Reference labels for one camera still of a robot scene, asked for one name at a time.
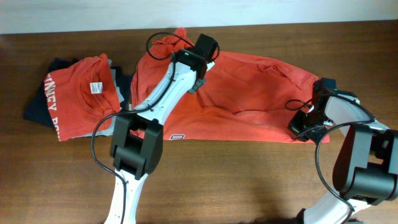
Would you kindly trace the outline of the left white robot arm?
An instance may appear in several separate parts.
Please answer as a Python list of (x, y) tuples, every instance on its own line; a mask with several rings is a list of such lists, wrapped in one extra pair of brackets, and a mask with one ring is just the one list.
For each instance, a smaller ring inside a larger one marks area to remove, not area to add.
[(195, 48), (173, 53), (151, 94), (133, 111), (116, 116), (110, 149), (116, 180), (105, 224), (136, 222), (144, 182), (162, 156), (164, 124), (181, 97), (204, 84), (213, 55), (214, 50)]

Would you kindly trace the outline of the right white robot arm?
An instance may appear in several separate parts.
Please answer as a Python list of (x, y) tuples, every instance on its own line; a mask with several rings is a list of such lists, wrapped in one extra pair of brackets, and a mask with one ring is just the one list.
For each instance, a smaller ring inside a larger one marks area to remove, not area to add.
[[(397, 198), (397, 131), (381, 124), (351, 92), (315, 90), (312, 108), (298, 111), (289, 124), (301, 141), (316, 144), (315, 167), (327, 189), (302, 209), (296, 223), (348, 223), (358, 211)], [(333, 131), (345, 139), (329, 185), (320, 168), (320, 148)]]

